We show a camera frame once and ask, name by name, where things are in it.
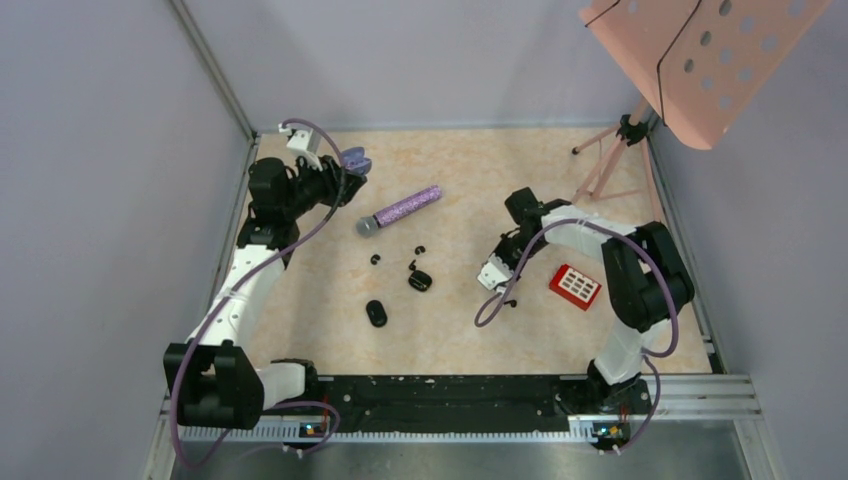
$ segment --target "table surface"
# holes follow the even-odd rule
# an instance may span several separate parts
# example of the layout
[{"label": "table surface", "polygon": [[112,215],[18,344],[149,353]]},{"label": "table surface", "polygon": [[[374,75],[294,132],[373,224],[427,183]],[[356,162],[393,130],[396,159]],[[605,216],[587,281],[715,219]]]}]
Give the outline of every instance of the table surface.
[{"label": "table surface", "polygon": [[[504,207],[513,191],[529,186],[537,198],[569,199],[598,158],[597,147],[570,151],[599,129],[474,129],[346,132],[333,134],[340,148],[361,145],[373,160],[368,183],[332,221],[295,251],[276,283],[248,351],[262,367],[278,358],[315,362],[320,374],[544,374],[584,373],[612,327],[603,265],[564,247],[537,254],[513,290],[517,308],[504,308],[485,328],[474,316],[491,293],[476,280],[481,264],[515,227]],[[286,138],[265,135],[259,156],[293,158]],[[322,143],[322,152],[326,145]],[[605,192],[644,185],[637,147],[629,148]],[[355,233],[360,217],[430,185],[442,199],[365,239]],[[647,194],[601,202],[584,210],[620,222],[651,220]],[[326,213],[319,206],[298,222],[306,233]],[[416,256],[414,249],[427,251]],[[382,260],[374,266],[370,258]],[[412,260],[433,278],[427,292],[408,283]],[[548,289],[563,263],[603,286],[583,312]],[[377,299],[389,320],[371,325],[365,304]],[[664,349],[670,332],[655,350]],[[709,372],[691,306],[680,315],[674,355],[657,359],[663,373]]]}]

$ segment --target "purple object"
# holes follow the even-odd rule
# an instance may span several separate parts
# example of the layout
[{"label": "purple object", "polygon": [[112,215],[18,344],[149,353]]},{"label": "purple object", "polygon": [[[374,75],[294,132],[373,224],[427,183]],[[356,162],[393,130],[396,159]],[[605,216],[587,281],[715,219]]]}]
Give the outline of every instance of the purple object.
[{"label": "purple object", "polygon": [[371,171],[371,159],[365,156],[364,147],[348,148],[342,152],[341,164],[349,172],[368,175]]},{"label": "purple object", "polygon": [[403,200],[389,205],[370,217],[362,217],[356,222],[356,231],[363,237],[372,237],[377,230],[387,227],[410,213],[420,210],[442,197],[438,185],[425,188]]}]

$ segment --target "pink music stand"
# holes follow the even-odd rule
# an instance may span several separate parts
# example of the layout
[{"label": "pink music stand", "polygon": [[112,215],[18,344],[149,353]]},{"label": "pink music stand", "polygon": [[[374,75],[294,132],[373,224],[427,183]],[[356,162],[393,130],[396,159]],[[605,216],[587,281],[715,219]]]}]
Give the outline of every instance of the pink music stand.
[{"label": "pink music stand", "polygon": [[[594,0],[580,18],[642,94],[629,123],[638,125],[650,105],[683,144],[709,150],[830,1]],[[627,147],[618,131],[611,127],[573,150],[616,133],[573,202],[587,194],[599,200],[639,192],[601,196]],[[648,148],[638,143],[660,219]]]}]

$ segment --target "purple microphone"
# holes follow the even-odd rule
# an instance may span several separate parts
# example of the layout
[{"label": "purple microphone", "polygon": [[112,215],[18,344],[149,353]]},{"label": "purple microphone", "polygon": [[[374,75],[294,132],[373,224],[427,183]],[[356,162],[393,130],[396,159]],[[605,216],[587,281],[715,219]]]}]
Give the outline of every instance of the purple microphone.
[{"label": "purple microphone", "polygon": [[370,217],[362,217],[356,222],[356,231],[363,237],[373,237],[377,230],[388,227],[410,213],[420,210],[435,202],[442,196],[438,185],[425,188],[403,200],[389,205]]}]

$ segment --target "hole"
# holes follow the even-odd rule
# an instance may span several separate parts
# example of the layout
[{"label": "hole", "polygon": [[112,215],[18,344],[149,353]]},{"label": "hole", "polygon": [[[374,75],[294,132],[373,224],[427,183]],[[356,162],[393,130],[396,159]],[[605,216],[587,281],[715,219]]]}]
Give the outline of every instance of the hole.
[{"label": "hole", "polygon": [[742,21],[739,22],[739,32],[740,33],[751,33],[754,31],[755,25],[754,17],[750,15],[746,15],[742,17]]},{"label": "hole", "polygon": [[764,52],[771,52],[775,48],[777,48],[777,35],[771,34],[763,39],[763,43],[760,44],[760,48]]},{"label": "hole", "polygon": [[739,70],[739,73],[736,74],[736,79],[740,82],[747,82],[754,76],[754,70],[751,67],[745,67],[742,70]]},{"label": "hole", "polygon": [[718,14],[722,17],[726,17],[731,10],[733,10],[733,2],[730,0],[724,0],[721,2],[721,5],[718,6]]},{"label": "hole", "polygon": [[792,3],[789,4],[789,9],[786,13],[788,13],[790,17],[797,17],[804,13],[805,8],[807,8],[806,0],[792,0]]},{"label": "hole", "polygon": [[724,47],[721,49],[721,53],[718,55],[718,61],[721,62],[722,65],[727,65],[733,61],[733,50]]}]

